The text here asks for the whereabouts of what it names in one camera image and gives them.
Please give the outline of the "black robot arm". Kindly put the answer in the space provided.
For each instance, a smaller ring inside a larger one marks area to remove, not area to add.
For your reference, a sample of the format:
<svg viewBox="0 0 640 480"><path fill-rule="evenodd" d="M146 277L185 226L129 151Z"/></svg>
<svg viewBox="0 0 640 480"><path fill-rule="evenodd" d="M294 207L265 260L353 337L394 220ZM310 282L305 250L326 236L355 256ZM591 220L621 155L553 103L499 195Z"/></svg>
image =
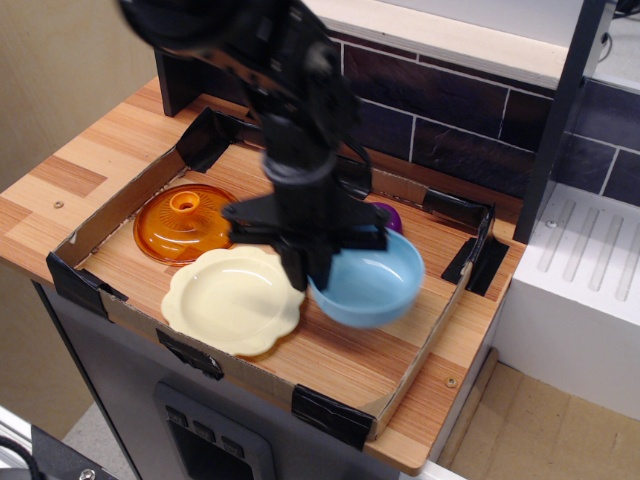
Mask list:
<svg viewBox="0 0 640 480"><path fill-rule="evenodd" d="M360 102L319 18L300 1L123 1L155 49L237 78L265 141L269 195L228 205L234 242L267 244L297 290L324 289L345 248L383 250L385 213L350 193L337 152Z"/></svg>

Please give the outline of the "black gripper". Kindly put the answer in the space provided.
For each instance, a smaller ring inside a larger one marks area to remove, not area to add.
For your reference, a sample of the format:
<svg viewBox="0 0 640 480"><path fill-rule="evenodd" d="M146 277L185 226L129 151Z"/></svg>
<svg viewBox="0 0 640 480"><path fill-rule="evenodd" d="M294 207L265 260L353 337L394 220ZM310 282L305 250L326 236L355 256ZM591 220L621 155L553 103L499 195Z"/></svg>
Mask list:
<svg viewBox="0 0 640 480"><path fill-rule="evenodd" d="M307 289L307 275L318 290L326 289L341 249L387 248L388 215L351 195L333 174L267 178L270 194L230 203L222 215L236 242L285 244L277 253L295 290ZM292 246L310 248L307 272L304 252Z"/></svg>

